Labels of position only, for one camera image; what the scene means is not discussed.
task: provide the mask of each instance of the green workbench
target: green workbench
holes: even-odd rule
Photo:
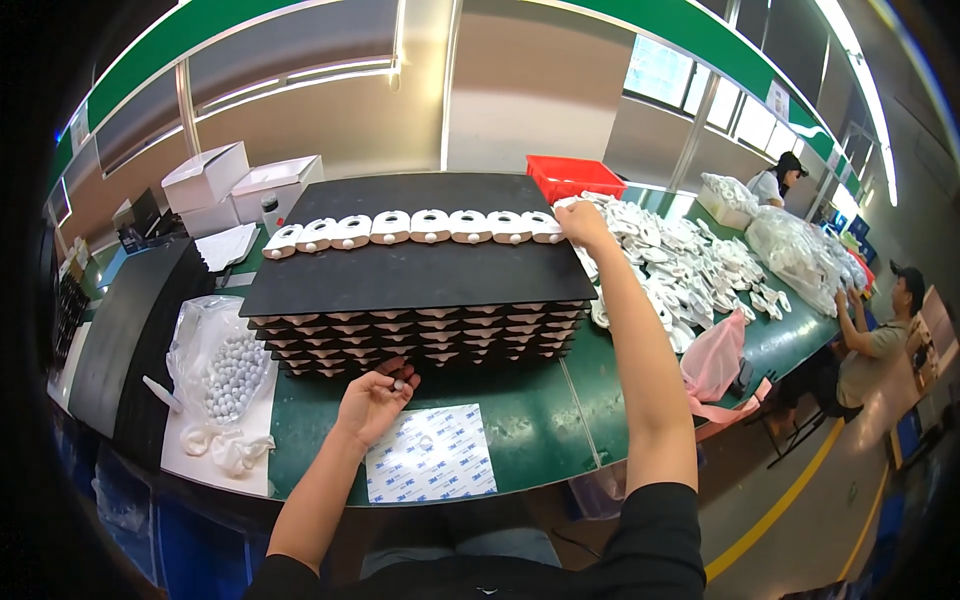
[[[655,192],[641,201],[665,215],[672,197]],[[719,226],[697,203],[686,216],[703,219],[720,238],[742,239],[741,231]],[[232,269],[228,288],[221,293],[245,295],[247,286],[234,282],[249,283],[247,274],[259,268],[266,238],[261,231],[251,255]],[[725,408],[749,398],[763,376],[777,380],[795,369],[839,330],[836,320],[817,313],[778,277],[769,272],[767,277],[771,287],[786,292],[793,312],[779,322],[757,315],[747,326],[744,354],[754,364],[754,377],[744,397],[722,398],[718,405]],[[740,294],[749,303],[745,293]],[[284,375],[277,379],[271,422],[276,449],[270,452],[268,467],[272,498],[285,499],[306,472],[337,419],[345,388],[340,380]],[[480,405],[498,492],[563,481],[627,457],[627,423],[611,337],[592,322],[578,330],[565,359],[534,370],[505,372],[496,381],[477,378],[465,383],[434,374],[420,384],[409,408],[468,403]],[[348,505],[369,505],[363,466]]]

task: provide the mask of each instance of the left hand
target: left hand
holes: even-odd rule
[[[847,310],[847,292],[843,288],[838,288],[837,293],[833,295],[833,301],[837,305],[837,314],[840,314],[840,311]]]
[[[394,389],[396,380],[388,373],[406,381],[402,390]],[[334,427],[370,447],[394,424],[419,384],[420,376],[414,374],[412,365],[403,363],[402,356],[381,363],[349,383]]]

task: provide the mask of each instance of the black cap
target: black cap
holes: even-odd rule
[[[924,293],[926,292],[924,274],[916,267],[902,267],[892,260],[890,261],[890,270],[894,272],[895,276],[903,277],[903,281],[906,283],[906,291],[913,295],[913,304],[910,305],[910,316],[913,317],[924,307]]]
[[[777,164],[786,167],[787,171],[800,171],[800,177],[806,177],[810,174],[810,172],[800,164],[800,159],[792,152],[784,152],[780,155],[780,160],[777,161]]]

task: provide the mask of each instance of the man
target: man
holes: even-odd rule
[[[411,535],[396,535],[399,529],[384,532],[391,534],[394,547],[368,554],[360,582],[324,589],[320,564],[357,468],[367,448],[390,428],[420,384],[413,367],[397,357],[347,387],[320,453],[280,511],[267,558],[244,596],[247,600],[703,597],[706,576],[697,521],[696,442],[680,365],[660,318],[600,212],[588,202],[578,202],[558,208],[557,221],[567,239],[596,261],[603,278],[630,435],[628,497],[603,558],[582,571],[563,570],[546,536],[530,535],[520,519],[493,509],[487,512],[499,512],[504,521],[513,521],[508,525],[511,529],[471,533],[460,522],[461,526],[450,528],[457,531],[441,532],[450,544],[408,547],[414,546],[414,538],[422,538],[416,535],[418,530],[433,525],[414,517],[406,527]],[[394,377],[404,382],[398,391]],[[516,495],[463,504],[480,507],[511,497]],[[418,514],[417,509],[400,512]]]
[[[883,378],[887,361],[903,350],[910,323],[924,305],[924,276],[914,267],[890,268],[897,276],[891,293],[893,320],[867,330],[863,301],[853,288],[837,290],[834,301],[843,345],[849,351],[841,362],[831,348],[823,348],[783,378],[777,394],[780,414],[774,418],[775,432],[792,422],[800,396],[811,392],[828,417],[847,422],[863,410],[863,400]],[[853,319],[847,309],[853,306]]]

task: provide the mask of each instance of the beige shirt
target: beige shirt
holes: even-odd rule
[[[863,398],[879,384],[887,363],[903,350],[909,321],[891,321],[870,332],[873,356],[851,351],[840,364],[837,401],[847,408],[863,406]]]

